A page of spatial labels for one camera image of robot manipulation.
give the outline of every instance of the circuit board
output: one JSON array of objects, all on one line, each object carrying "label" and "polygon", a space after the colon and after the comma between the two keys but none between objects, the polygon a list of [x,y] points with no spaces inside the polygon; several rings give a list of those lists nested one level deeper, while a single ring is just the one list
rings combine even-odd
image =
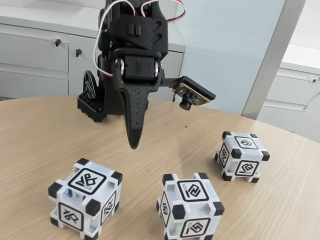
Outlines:
[{"label": "circuit board", "polygon": [[197,91],[193,90],[191,87],[186,85],[185,83],[180,83],[175,89],[172,90],[179,97],[183,97],[185,93],[192,92],[194,94],[193,100],[195,106],[200,106],[203,104],[210,103],[211,101],[205,96],[201,95]]}]

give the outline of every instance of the cube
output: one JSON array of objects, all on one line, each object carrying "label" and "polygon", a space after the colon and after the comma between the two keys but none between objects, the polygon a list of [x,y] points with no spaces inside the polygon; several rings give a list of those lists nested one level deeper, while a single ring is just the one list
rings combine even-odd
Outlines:
[{"label": "cube", "polygon": [[259,168],[269,161],[270,154],[257,135],[225,131],[221,150],[214,159],[221,164],[225,181],[246,178],[250,183],[257,183],[260,179]]},{"label": "cube", "polygon": [[165,240],[211,240],[224,213],[206,173],[179,180],[176,174],[162,178],[163,193],[156,209],[164,225]]},{"label": "cube", "polygon": [[84,240],[96,240],[118,210],[122,179],[121,173],[81,158],[66,180],[58,179],[48,189],[49,199],[56,203],[51,223],[80,232]]}]

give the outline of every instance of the knob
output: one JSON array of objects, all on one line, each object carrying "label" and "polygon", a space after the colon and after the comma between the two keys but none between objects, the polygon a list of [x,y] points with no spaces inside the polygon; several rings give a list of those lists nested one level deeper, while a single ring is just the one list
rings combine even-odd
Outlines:
[{"label": "knob", "polygon": [[80,48],[78,48],[77,50],[75,50],[75,55],[78,58],[80,55],[82,54],[82,50]]},{"label": "knob", "polygon": [[55,40],[55,46],[56,47],[59,47],[60,44],[61,44],[61,40],[60,39]]}]

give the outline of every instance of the blue component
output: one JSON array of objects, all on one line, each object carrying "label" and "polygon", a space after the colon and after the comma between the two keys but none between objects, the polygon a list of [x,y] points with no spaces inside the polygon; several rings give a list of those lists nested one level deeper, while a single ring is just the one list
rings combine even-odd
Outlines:
[{"label": "blue component", "polygon": [[72,198],[73,192],[71,189],[68,188],[68,197]]}]

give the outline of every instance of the wooden table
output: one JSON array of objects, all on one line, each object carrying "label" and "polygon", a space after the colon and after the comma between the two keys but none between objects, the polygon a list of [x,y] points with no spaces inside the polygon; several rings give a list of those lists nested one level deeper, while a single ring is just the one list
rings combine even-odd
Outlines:
[{"label": "wooden table", "polygon": [[[195,172],[208,174],[225,207],[215,240],[320,238],[320,145],[301,136],[222,111],[151,102],[132,150],[123,117],[94,123],[75,97],[2,101],[0,112],[0,239],[79,240],[50,223],[48,187],[82,157],[123,173],[120,208],[100,240],[163,240],[162,176]],[[223,131],[257,134],[271,154],[258,183],[222,180],[214,155]]]}]

